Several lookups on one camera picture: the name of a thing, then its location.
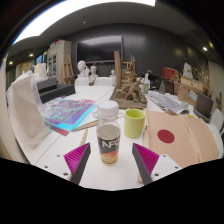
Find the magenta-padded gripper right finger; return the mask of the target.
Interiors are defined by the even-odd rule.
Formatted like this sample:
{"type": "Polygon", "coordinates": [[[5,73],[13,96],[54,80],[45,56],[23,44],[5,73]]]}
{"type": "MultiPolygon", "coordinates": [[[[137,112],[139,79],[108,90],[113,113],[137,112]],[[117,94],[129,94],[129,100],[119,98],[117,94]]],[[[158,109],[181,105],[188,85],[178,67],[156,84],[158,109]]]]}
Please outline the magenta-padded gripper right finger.
{"type": "Polygon", "coordinates": [[[144,184],[152,183],[181,170],[181,167],[167,154],[158,155],[136,143],[132,146],[132,154],[144,184]]]}

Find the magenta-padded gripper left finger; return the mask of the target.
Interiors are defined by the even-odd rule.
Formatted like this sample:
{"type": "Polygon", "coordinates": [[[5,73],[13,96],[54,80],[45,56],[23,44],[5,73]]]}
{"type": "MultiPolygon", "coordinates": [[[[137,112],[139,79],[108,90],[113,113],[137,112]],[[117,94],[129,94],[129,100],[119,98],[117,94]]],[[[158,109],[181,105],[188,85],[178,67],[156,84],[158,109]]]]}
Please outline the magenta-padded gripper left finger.
{"type": "Polygon", "coordinates": [[[78,185],[91,153],[89,143],[81,145],[65,155],[57,155],[43,169],[78,185]]]}

